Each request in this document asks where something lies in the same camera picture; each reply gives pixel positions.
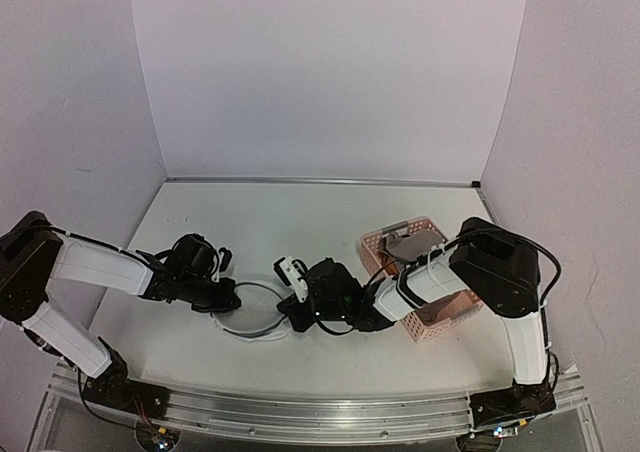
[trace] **white wall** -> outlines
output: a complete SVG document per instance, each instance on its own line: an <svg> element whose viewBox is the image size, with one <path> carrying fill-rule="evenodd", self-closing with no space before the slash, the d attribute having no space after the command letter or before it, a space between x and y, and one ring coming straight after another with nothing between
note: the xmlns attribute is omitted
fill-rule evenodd
<svg viewBox="0 0 640 452"><path fill-rule="evenodd" d="M525 0L132 0L170 176L469 182Z"/></svg>
<svg viewBox="0 0 640 452"><path fill-rule="evenodd" d="M30 209L126 244L164 180L129 0L0 1L0 231ZM88 324L102 291L53 291ZM52 360L0 330L0 444L23 450Z"/></svg>
<svg viewBox="0 0 640 452"><path fill-rule="evenodd" d="M565 267L554 342L575 355L605 447L640 442L640 7L528 0L483 186Z"/></svg>

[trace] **wire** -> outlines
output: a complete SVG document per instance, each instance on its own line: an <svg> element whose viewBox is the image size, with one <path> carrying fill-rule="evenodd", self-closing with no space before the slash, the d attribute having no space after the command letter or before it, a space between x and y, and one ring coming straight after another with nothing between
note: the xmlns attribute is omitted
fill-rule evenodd
<svg viewBox="0 0 640 452"><path fill-rule="evenodd" d="M218 251L215 248L213 249L213 255L216 258L216 264L215 265L213 265L213 264L211 265L211 273L209 274L209 277L213 277L215 274L218 273L218 270L220 270L220 264L222 263L222 259L220 258L220 254L218 253Z"/></svg>
<svg viewBox="0 0 640 452"><path fill-rule="evenodd" d="M302 260L293 259L292 263L293 265L298 265L298 267L300 267L300 269L302 270L302 273L306 274L307 272L309 272L309 268L307 267L307 264L305 264Z"/></svg>
<svg viewBox="0 0 640 452"><path fill-rule="evenodd" d="M102 417L101 415L98 415L97 413L95 413L93 410L89 408L89 405L87 404L87 401L85 400L84 394L82 392L82 371L80 370L80 367L78 367L78 395L80 396L80 402L82 402L82 405L84 406L84 408L87 410L87 412L89 412L89 414L91 414L96 419L106 422L108 424L117 425L129 430L133 430L134 432L139 430L138 427L136 426L123 424L122 422L116 422L115 420L110 420L110 419L107 419L106 417Z"/></svg>
<svg viewBox="0 0 640 452"><path fill-rule="evenodd" d="M366 283L366 285L364 286L364 290L366 291L369 287L371 287L374 283L374 281L378 278L378 276L384 272L387 267L389 267L391 264L394 264L395 262L402 262L404 265L409 264L409 261L404 260L404 259L400 259L400 258L395 258L393 259L391 262L387 262L385 265L383 265L382 267L380 267L370 278L369 281Z"/></svg>
<svg viewBox="0 0 640 452"><path fill-rule="evenodd" d="M142 421L144 422L144 424L149 428L149 433L151 434L151 436L157 435L158 431L156 431L154 429L153 424L151 423L151 421L147 417L147 414L144 411L144 405L142 404L142 402L138 403L138 400L136 398L134 398L133 399L133 405L136 406L136 410L138 411L138 415L142 418Z"/></svg>
<svg viewBox="0 0 640 452"><path fill-rule="evenodd" d="M551 394L549 394L549 396L551 396L556 391L556 386L558 385L558 376L560 375L560 360L558 360L558 356L555 354L555 352L552 352L551 350L547 353L547 355L553 357L553 361L555 362L555 366L556 366L553 373L553 384L551 385ZM543 400L540 405L544 404L548 399L549 397Z"/></svg>
<svg viewBox="0 0 640 452"><path fill-rule="evenodd" d="M356 330L354 327L351 327L348 330L345 330L345 331L342 331L342 332L338 332L337 330L330 329L329 327L324 325L324 323L317 316L314 316L314 317L315 317L314 320L315 320L316 324L318 324L318 327L320 327L327 334L333 335L334 337L342 337L343 335L350 334L351 332Z"/></svg>
<svg viewBox="0 0 640 452"><path fill-rule="evenodd" d="M69 237L73 238L73 239L78 239L78 240L82 240L84 242L88 242L90 244L94 244L94 245L98 245L100 247L104 247L105 249L109 249L109 250L113 250L114 252L117 252L121 255L124 255L125 257L129 257L130 259L135 260L136 262L141 263L142 265L144 265L147 268L150 268L149 262L147 262L146 260L142 259L141 257L138 257L135 254L132 254L131 252L129 252L128 250L122 249L120 247L116 247L115 245L111 245L107 242L102 242L101 240L96 240L96 239L92 239L91 237L86 237L84 235L80 235L80 234L76 234L75 232L67 232L63 229L58 229L57 227L54 227L54 232L58 232L60 234L65 234L68 235Z"/></svg>
<svg viewBox="0 0 640 452"><path fill-rule="evenodd" d="M238 282L236 284L235 288L237 290L239 287L244 287L244 286L247 286L247 285L251 285L251 286L254 286L254 287L260 287L262 289L268 290L273 295L275 295L279 300L283 300L283 297L275 289L272 289L271 287L266 286L264 284L261 284L259 282L251 282L251 281ZM260 337L264 337L265 335L268 335L271 332L273 332L275 329L277 329L280 326L280 324L282 324L282 322L284 322L284 320L286 318L287 317L283 315L282 317L280 317L278 319L278 321L276 323L271 324L270 326L266 327L265 329L258 330L256 332L238 332L238 331L235 331L235 330L228 329L228 328L226 328L224 326L222 327L222 330L227 332L228 334L234 335L236 337L241 337L243 339L258 339Z"/></svg>

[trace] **pink basket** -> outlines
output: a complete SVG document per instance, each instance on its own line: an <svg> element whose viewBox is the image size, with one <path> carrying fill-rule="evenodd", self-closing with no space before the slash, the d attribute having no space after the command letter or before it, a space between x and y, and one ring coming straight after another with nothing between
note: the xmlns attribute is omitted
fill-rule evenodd
<svg viewBox="0 0 640 452"><path fill-rule="evenodd" d="M362 265L364 265L369 274L375 274L382 267L382 261L378 255L378 247L383 237L391 232L413 235L423 229L436 232L442 238L442 241L446 242L447 239L445 235L430 219L427 217L418 217L363 235L360 240L360 259L362 260ZM381 272L381 276L383 276L382 274L386 276L390 275L386 270ZM429 306L427 305L407 315L402 319L402 324L413 340L422 342L431 337L435 337L455 325L461 324L469 317L475 315L482 308L482 305L482 301L476 294L471 290L465 290L456 294L455 298L438 312L435 320L432 314L428 312Z"/></svg>

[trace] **metal frame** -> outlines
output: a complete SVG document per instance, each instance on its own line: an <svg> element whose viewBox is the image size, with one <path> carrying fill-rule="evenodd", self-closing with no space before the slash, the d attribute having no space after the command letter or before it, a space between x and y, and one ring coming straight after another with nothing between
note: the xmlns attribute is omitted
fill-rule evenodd
<svg viewBox="0 0 640 452"><path fill-rule="evenodd" d="M228 439L299 445L374 445L457 437L472 427L466 393L343 399L250 396L168 387L167 415L165 420L157 421L159 425ZM591 417L577 371L560 376L555 397L557 410L553 414L577 409L583 414L581 417ZM76 372L62 362L54 371L28 450L40 450L38 447L46 443L59 398L79 401ZM92 408L123 421L135 418L96 405ZM590 435L585 433L588 451L599 452L593 423L589 429Z"/></svg>
<svg viewBox="0 0 640 452"><path fill-rule="evenodd" d="M312 177L167 177L167 182L184 183L229 183L229 184L322 184L322 185L377 185L395 187L438 187L469 189L471 184L461 182L427 182L420 180L387 179L331 179Z"/></svg>
<svg viewBox="0 0 640 452"><path fill-rule="evenodd" d="M482 205L484 205L484 208L487 211L487 215L489 215L489 218L491 219L491 222L493 222L496 225L500 225L500 221L498 220L498 216L496 215L495 211L493 210L493 207L489 203L489 199L487 199L487 196L484 195L484 191L482 190L482 187L478 187L476 189L476 193L478 194L478 197L480 198L480 201L482 202Z"/></svg>

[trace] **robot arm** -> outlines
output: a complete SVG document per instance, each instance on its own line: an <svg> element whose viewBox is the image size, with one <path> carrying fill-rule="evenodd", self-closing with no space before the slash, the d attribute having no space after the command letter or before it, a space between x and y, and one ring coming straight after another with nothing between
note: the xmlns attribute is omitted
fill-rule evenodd
<svg viewBox="0 0 640 452"><path fill-rule="evenodd" d="M0 243L0 315L84 372L90 378L88 400L135 412L131 397L144 402L153 396L145 408L158 418L166 389L128 380L120 355L66 316L47 295L47 284L67 279L148 300L183 300L196 312L227 312L241 305L235 282L218 277L230 259L229 251L216 251L195 234L160 254L135 253L63 231L42 213L30 212Z"/></svg>
<svg viewBox="0 0 640 452"><path fill-rule="evenodd" d="M427 304L471 289L502 319L514 369L511 388L471 396L475 426L531 418L555 408L538 298L538 253L533 245L528 239L471 218L453 241L406 264L397 276L365 287L332 259L306 272L291 267L292 259L281 259L275 264L280 278L294 290L300 287L292 283L303 281L308 292L306 301L299 300L296 293L278 309L297 332L313 324L325 329L325 321L344 321L354 330L372 332L390 327Z"/></svg>

